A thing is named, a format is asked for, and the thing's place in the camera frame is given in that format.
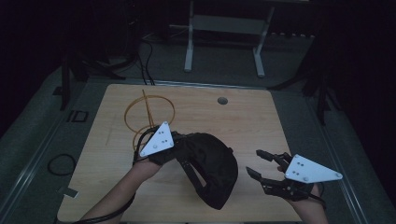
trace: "robotic hand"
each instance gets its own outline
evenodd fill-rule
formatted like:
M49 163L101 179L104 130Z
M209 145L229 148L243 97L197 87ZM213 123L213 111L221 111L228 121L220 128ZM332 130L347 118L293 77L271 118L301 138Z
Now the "robotic hand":
M286 178L277 181L263 178L260 173L247 167L247 173L260 182L264 193L268 195L294 202L310 197L318 200L325 207L325 202L321 198L311 194L314 184L342 178L341 174L299 155L292 157L286 152L273 155L260 149L256 151L256 154L267 161L275 161L280 166L280 170L285 173Z

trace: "floor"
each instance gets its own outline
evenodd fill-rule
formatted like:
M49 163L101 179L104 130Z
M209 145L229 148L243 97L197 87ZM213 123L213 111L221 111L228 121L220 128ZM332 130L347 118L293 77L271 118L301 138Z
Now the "floor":
M193 55L192 71L185 73L186 42L175 35L162 42L148 35L140 55L146 62L150 49L149 73L156 85L227 86L263 89L291 78L312 38L269 35L262 52L265 77L256 76L252 44L223 43L199 38ZM0 222L56 223L63 195L71 176L53 175L48 165L59 173L73 170L70 159L51 161L67 153L75 160L84 146L94 115L106 86L111 83L144 84L141 65L131 64L116 71L126 80L113 80L92 74L87 82L71 83L71 101L60 111L61 98L53 95L61 85L61 70L51 74L23 113L0 140L1 188ZM317 97L304 97L304 81L282 91L272 91L290 152L311 158L344 175L343 180L325 184L323 198L330 223L391 223L396 219L394 207L382 189L358 137L346 115L329 102L326 125L316 117ZM71 122L76 111L89 112L86 122Z

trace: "dark background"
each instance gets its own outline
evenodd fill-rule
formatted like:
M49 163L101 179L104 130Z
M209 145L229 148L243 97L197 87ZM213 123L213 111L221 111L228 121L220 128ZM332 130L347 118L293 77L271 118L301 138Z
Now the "dark background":
M108 2L0 2L0 136L47 75L61 65L71 46L105 61L109 54L134 54L139 37L147 29L166 38L169 23L188 24L186 0ZM262 16L258 5L273 4L251 0L243 7L224 7L221 1L196 2L209 8L205 11L208 14L253 17ZM330 69L328 84L395 204L396 6L390 0L331 2L275 3L270 32L316 36L304 66ZM125 36L125 21L133 21L129 27L132 32L128 48L121 49L114 43L120 42L118 36Z

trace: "wooden table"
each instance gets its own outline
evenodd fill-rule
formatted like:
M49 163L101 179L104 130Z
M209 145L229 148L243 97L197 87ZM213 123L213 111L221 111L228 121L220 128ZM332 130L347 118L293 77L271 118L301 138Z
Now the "wooden table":
M248 176L246 166L263 177L282 180L277 164L256 156L256 149L275 154L290 152L269 91L119 85L108 86L86 144L69 184L77 198L64 197L58 218L80 219L131 168L134 133L123 115L127 106L143 95L160 95L175 106L170 124L179 133L211 133L234 151L239 176L233 193L221 210L206 205L176 160L146 181L136 193L123 221L133 222L249 222L297 221L292 208L281 198L265 195L259 182ZM225 97L228 104L218 103ZM154 122L170 121L172 106L163 99L148 100ZM144 101L128 113L136 129L149 124Z

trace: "white triangular marker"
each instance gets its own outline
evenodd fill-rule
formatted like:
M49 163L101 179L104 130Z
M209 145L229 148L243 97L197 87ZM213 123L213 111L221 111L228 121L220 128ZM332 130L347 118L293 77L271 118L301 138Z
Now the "white triangular marker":
M141 157L146 157L148 155L154 154L159 151L166 150L174 146L171 130L169 128L168 122L164 122L160 128L152 135L151 139L140 151Z
M285 173L287 179L292 179L302 183L318 183L323 181L339 180L343 176L325 166L306 159L300 155L295 155Z

